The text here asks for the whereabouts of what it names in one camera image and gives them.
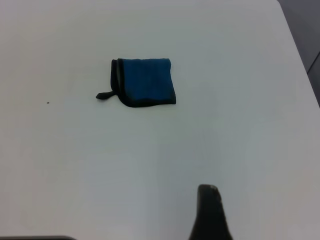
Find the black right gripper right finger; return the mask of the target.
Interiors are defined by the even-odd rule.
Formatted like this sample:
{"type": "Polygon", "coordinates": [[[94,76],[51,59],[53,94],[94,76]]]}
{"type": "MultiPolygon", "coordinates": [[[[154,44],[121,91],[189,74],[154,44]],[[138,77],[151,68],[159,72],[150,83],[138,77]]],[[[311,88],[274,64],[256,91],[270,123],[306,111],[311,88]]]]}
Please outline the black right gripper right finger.
{"type": "Polygon", "coordinates": [[[225,215],[221,194],[210,184],[197,189],[196,217],[190,240],[232,240],[225,215]]]}

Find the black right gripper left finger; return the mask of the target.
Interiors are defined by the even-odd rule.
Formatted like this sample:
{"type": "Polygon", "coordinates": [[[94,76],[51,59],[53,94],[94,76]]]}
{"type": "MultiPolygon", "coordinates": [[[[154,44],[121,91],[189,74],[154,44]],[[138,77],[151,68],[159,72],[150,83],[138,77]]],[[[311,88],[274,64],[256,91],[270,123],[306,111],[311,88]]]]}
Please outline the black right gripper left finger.
{"type": "Polygon", "coordinates": [[[0,240],[76,240],[65,235],[1,236],[0,240]]]}

